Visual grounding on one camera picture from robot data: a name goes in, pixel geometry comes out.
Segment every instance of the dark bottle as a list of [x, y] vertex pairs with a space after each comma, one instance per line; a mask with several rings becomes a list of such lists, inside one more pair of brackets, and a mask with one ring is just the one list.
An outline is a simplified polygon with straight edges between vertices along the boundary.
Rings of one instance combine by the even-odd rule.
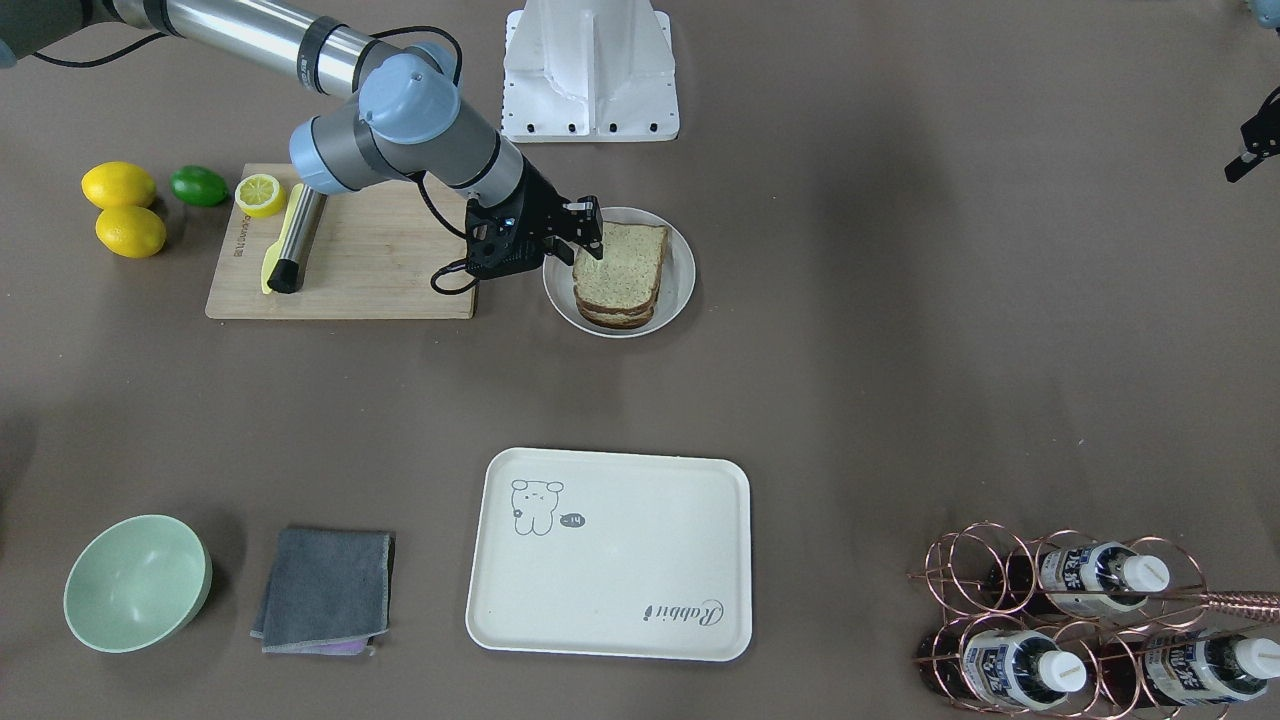
[[[1146, 644], [1121, 643], [1098, 648], [1102, 682], [1119, 705], [1178, 707], [1244, 702], [1267, 692], [1267, 680], [1280, 678], [1280, 643], [1244, 635], [1213, 637], [1212, 630], [1156, 635]], [[1142, 692], [1139, 683], [1149, 692]]]
[[1032, 593], [1023, 610], [1038, 618], [1124, 615], [1146, 605], [1142, 593], [1169, 587], [1169, 568], [1162, 560], [1117, 542], [1046, 552], [1038, 569], [1025, 555], [1010, 556], [1006, 565], [1007, 574], [1000, 565], [991, 568], [983, 589], [1001, 610], [1016, 607]]
[[942, 633], [924, 638], [916, 657], [956, 656], [922, 662], [920, 678], [943, 697], [1006, 708], [1048, 710], [1084, 687], [1080, 659], [1062, 652], [1034, 630], [986, 630], [968, 639]]

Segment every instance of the white plate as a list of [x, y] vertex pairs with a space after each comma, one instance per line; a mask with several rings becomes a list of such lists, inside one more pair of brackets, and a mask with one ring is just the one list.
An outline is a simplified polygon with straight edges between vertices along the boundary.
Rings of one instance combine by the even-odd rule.
[[689, 249], [689, 242], [685, 241], [685, 236], [680, 234], [680, 231], [671, 227], [671, 223], [653, 213], [635, 208], [604, 208], [600, 210], [600, 217], [611, 223], [666, 225], [668, 228], [667, 255], [662, 260], [662, 283], [658, 287], [658, 305], [653, 309], [653, 319], [630, 331], [602, 328], [589, 322], [577, 311], [577, 301], [573, 300], [573, 266], [554, 258], [548, 258], [543, 263], [543, 287], [547, 288], [547, 297], [550, 297], [552, 305], [566, 320], [594, 336], [640, 337], [660, 329], [676, 319], [676, 315], [685, 309], [689, 299], [694, 295], [698, 266], [694, 264], [694, 252]]
[[466, 621], [488, 650], [733, 660], [751, 641], [746, 475], [728, 460], [498, 454]]

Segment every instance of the wooden cutting board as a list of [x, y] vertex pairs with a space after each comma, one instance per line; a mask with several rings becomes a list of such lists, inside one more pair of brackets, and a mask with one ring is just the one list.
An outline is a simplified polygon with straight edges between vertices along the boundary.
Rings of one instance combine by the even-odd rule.
[[[275, 176], [288, 192], [298, 182], [289, 164], [251, 163], [253, 173]], [[466, 200], [429, 178], [431, 200], [462, 227]], [[466, 243], [442, 228], [408, 182], [388, 181], [325, 201], [311, 245], [302, 288], [292, 295], [262, 295], [262, 256], [280, 237], [284, 213], [250, 218], [232, 211], [218, 255], [205, 314], [214, 319], [356, 320], [467, 319], [475, 311], [475, 288], [462, 295], [431, 290], [431, 275], [466, 254]], [[466, 273], [440, 279], [458, 287]]]

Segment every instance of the plate of bread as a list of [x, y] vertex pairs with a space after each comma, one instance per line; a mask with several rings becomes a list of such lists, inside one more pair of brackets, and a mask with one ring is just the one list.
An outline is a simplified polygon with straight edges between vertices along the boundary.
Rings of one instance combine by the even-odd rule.
[[604, 208], [604, 259], [579, 249], [573, 265], [543, 263], [543, 284], [559, 314], [599, 337], [649, 334], [680, 314], [698, 268], [680, 231], [653, 213]]

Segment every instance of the white plastic mount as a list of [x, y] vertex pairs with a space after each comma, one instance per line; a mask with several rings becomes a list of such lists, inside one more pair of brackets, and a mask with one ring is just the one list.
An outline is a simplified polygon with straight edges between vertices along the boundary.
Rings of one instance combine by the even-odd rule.
[[680, 132], [671, 18], [649, 0], [529, 0], [507, 17], [502, 133], [645, 142]]

